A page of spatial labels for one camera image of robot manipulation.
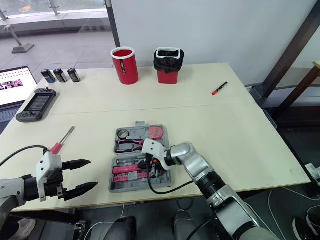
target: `battery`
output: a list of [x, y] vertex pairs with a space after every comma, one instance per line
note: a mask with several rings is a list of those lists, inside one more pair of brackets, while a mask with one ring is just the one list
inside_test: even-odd
[[54, 75], [50, 72], [49, 69], [42, 70], [41, 74], [49, 84], [53, 84], [56, 82]]
[[61, 68], [57, 68], [53, 71], [53, 73], [60, 83], [66, 83], [68, 81], [67, 76], [65, 75], [64, 71], [61, 70]]
[[68, 70], [68, 74], [69, 74], [71, 80], [72, 80], [74, 83], [80, 82], [80, 77], [79, 77], [77, 71], [76, 71], [74, 68], [70, 68], [70, 69]]

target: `laptop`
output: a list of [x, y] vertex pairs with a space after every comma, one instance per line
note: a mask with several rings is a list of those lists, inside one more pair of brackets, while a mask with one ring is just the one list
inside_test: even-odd
[[36, 86], [27, 66], [0, 71], [0, 134]]

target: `pliers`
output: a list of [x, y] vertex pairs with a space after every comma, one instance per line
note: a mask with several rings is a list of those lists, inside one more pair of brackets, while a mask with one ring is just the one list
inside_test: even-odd
[[122, 140], [118, 140], [116, 141], [117, 144], [121, 145], [121, 144], [137, 144], [138, 146], [134, 146], [131, 149], [126, 149], [126, 150], [120, 150], [117, 149], [115, 150], [116, 153], [131, 153], [134, 151], [142, 151], [142, 147], [144, 144], [144, 140], [143, 139], [122, 139]]

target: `gray toolbox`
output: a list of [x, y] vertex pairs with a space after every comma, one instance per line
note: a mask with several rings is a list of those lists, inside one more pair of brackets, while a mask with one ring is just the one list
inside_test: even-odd
[[[117, 156], [112, 160], [110, 172], [109, 191], [111, 193], [149, 188], [146, 170], [137, 168], [137, 165], [146, 159], [146, 155], [141, 153], [142, 141], [146, 138], [153, 138], [166, 149], [170, 148], [168, 134], [163, 125], [146, 125], [144, 121], [138, 121], [135, 125], [135, 127], [123, 127], [116, 130], [114, 153]], [[156, 173], [158, 172], [153, 165], [150, 172], [153, 188], [170, 186], [170, 171], [165, 171], [161, 175]]]

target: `red container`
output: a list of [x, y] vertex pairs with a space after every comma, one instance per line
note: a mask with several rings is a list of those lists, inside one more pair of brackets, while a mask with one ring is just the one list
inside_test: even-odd
[[138, 68], [133, 48], [117, 47], [111, 51], [111, 57], [121, 83], [131, 85], [138, 82]]
[[160, 84], [177, 84], [178, 72], [166, 73], [165, 71], [158, 71], [158, 82]]

